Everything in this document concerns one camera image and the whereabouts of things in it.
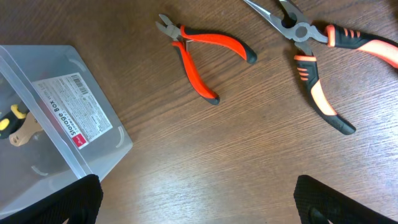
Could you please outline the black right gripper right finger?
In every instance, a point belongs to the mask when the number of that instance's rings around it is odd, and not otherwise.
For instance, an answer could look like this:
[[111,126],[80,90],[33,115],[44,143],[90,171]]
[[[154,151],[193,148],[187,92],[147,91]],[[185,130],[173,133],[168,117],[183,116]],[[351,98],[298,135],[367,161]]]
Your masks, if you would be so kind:
[[300,221],[305,224],[397,224],[309,175],[298,176],[294,200]]

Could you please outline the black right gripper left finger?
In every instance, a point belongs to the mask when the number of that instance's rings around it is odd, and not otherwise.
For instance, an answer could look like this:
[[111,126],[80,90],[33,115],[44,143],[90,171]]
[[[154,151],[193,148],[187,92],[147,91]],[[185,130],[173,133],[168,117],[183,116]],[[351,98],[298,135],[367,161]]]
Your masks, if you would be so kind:
[[95,224],[103,199],[97,175],[90,174],[1,220],[1,224]]

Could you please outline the wooden handle orange scraper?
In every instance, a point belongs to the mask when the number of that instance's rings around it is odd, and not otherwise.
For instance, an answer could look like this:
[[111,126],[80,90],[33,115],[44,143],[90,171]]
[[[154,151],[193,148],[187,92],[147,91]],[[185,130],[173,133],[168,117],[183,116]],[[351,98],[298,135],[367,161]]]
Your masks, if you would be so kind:
[[27,144],[35,133],[42,130],[43,128],[34,115],[29,112],[22,126],[9,136],[9,141],[13,146],[19,147]]

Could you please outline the yellow black handle file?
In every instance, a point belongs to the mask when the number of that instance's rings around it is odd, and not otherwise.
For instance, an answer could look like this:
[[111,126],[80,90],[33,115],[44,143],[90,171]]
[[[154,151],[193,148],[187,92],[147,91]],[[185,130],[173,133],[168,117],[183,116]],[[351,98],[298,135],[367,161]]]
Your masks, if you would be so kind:
[[11,105],[10,112],[1,117],[1,139],[7,139],[16,132],[23,125],[28,113],[29,109],[23,101]]

